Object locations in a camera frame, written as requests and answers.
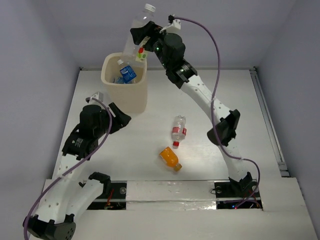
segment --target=wall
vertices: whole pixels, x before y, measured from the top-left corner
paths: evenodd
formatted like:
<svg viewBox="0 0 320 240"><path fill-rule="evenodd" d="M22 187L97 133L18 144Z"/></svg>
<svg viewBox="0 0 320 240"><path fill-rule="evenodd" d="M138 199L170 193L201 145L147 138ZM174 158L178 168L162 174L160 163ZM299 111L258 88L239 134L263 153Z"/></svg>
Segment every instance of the wall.
<svg viewBox="0 0 320 240"><path fill-rule="evenodd" d="M81 67L101 67L105 57L122 52L130 25L145 3L156 7L155 22L168 15L191 18L216 37L223 67L252 67L285 22L295 0L46 0ZM201 28L183 22L186 59L196 67L217 65L211 39ZM154 54L149 67L161 67Z"/></svg>
<svg viewBox="0 0 320 240"><path fill-rule="evenodd" d="M258 68L292 176L320 237L320 1L298 0Z"/></svg>
<svg viewBox="0 0 320 240"><path fill-rule="evenodd" d="M0 73L0 233L18 240L52 174L79 73L44 1L0 1Z"/></svg>

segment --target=plastic bottle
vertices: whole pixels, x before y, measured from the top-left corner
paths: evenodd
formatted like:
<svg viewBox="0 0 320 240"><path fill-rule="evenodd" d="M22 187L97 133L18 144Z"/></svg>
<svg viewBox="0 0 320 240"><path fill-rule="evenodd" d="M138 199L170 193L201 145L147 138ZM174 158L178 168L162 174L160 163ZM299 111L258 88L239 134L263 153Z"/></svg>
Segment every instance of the plastic bottle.
<svg viewBox="0 0 320 240"><path fill-rule="evenodd" d="M173 146L179 147L180 142L186 137L187 129L185 129L186 117L176 116L174 118L171 137L173 140Z"/></svg>
<svg viewBox="0 0 320 240"><path fill-rule="evenodd" d="M123 83L124 84L135 84L136 83L136 77L137 74L132 69L132 67L128 64L126 64L124 61L119 59L117 61L119 67L120 67L120 73L123 77Z"/></svg>
<svg viewBox="0 0 320 240"><path fill-rule="evenodd" d="M174 153L174 151L172 151L170 147L167 146L159 155L166 162L166 164L169 167L173 168L173 170L175 170L176 172L178 172L182 168L177 155Z"/></svg>
<svg viewBox="0 0 320 240"><path fill-rule="evenodd" d="M150 4L144 6L143 11L141 11L133 20L131 28L141 28L146 25L149 21L154 19L154 12L156 8ZM134 44L131 33L129 32L126 44L124 46L123 54L121 60L129 63L132 67L143 68L144 62L147 59L147 52L142 48L146 43L143 40L140 46Z"/></svg>

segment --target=white table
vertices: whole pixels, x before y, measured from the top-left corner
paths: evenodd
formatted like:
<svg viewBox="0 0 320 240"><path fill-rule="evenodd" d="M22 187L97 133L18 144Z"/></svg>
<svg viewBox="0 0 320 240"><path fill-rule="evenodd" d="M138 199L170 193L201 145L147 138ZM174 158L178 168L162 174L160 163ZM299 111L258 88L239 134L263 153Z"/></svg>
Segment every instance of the white table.
<svg viewBox="0 0 320 240"><path fill-rule="evenodd" d="M217 72L198 73L213 89ZM79 74L54 174L64 142L79 122L85 98L97 91L106 93L100 74ZM83 173L83 179L99 171L113 181L128 181L126 200L131 203L127 210L87 210L77 224L74 240L317 239L296 179L281 178L248 70L223 70L217 97L241 113L238 148L243 157L255 160L260 167L264 211L208 210L210 205L215 209L215 199L209 194L212 182L206 180L228 179L222 155L207 139L211 123L163 70L148 71L147 77L145 112L131 115L128 126L110 135ZM182 164L178 173L166 168L158 157L161 150L172 145L170 132L176 115L186 116L187 128L185 140L175 150ZM246 165L256 178L255 167Z"/></svg>

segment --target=beige bin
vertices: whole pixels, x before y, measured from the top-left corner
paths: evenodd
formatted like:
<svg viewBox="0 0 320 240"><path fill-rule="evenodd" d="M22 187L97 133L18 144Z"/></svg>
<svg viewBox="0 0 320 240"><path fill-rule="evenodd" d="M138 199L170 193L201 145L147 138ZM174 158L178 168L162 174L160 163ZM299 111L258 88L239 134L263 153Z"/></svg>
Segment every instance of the beige bin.
<svg viewBox="0 0 320 240"><path fill-rule="evenodd" d="M101 80L106 86L111 100L124 113L142 113L147 106L147 62L144 68L132 67L136 73L136 83L118 84L113 83L114 78L120 77L120 67L117 61L122 53L108 55L103 63Z"/></svg>

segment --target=blue bottle label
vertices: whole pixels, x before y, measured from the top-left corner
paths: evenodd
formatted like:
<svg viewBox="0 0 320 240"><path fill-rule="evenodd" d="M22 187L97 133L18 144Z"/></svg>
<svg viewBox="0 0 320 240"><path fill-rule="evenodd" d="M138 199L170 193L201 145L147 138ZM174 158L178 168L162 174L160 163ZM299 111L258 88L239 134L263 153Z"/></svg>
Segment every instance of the blue bottle label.
<svg viewBox="0 0 320 240"><path fill-rule="evenodd" d="M123 82L125 84L131 82L132 79L134 79L137 76L136 73L134 72L134 70L132 69L132 67L129 65L122 68L120 70L120 73L123 77Z"/></svg>

